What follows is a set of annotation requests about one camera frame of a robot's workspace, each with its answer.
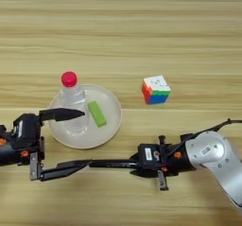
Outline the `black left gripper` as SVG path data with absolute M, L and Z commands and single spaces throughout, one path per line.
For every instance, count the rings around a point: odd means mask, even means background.
M 66 121 L 81 117 L 85 112 L 73 109 L 57 108 L 39 112 L 40 120 Z M 91 160 L 76 160 L 57 164 L 54 168 L 43 170 L 44 138 L 41 136 L 41 126 L 37 128 L 37 138 L 31 142 L 27 139 L 22 148 L 16 147 L 17 137 L 13 131 L 7 131 L 0 125 L 0 166 L 28 165 L 29 178 L 32 181 L 51 181 L 68 177 L 91 163 Z

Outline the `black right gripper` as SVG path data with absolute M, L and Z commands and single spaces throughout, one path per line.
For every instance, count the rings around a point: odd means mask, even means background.
M 130 172 L 134 176 L 141 178 L 159 178 L 161 191 L 168 189 L 166 178 L 178 176 L 181 172 L 193 171 L 195 168 L 191 165 L 185 148 L 185 140 L 192 136 L 192 133 L 180 136 L 181 141 L 177 145 L 168 144 L 165 136 L 159 136 L 159 150 L 161 167 L 158 172 L 149 169 L 135 169 Z M 139 153 L 136 152 L 130 157 L 133 161 L 139 161 Z

